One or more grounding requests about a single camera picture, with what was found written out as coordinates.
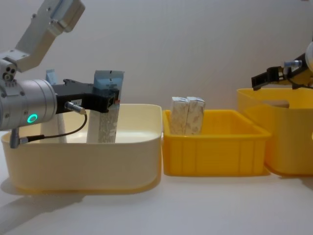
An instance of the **yellow storage crate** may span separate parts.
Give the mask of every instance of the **yellow storage crate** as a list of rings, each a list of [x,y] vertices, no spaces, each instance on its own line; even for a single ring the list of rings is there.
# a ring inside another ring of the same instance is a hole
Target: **yellow storage crate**
[[[261,175],[270,133],[233,110],[204,111],[201,135],[172,135],[163,111],[164,173],[176,176]]]
[[[269,101],[284,101],[289,108]],[[238,108],[272,133],[266,146],[266,165],[281,175],[313,175],[313,90],[239,89]]]

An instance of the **white carton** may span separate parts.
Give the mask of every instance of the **white carton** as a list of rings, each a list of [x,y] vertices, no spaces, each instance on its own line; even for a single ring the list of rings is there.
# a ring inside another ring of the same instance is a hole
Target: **white carton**
[[[171,134],[184,135],[186,130],[189,100],[182,97],[172,97]]]
[[[189,100],[189,111],[186,124],[186,135],[201,134],[205,101],[198,97],[187,97]]]

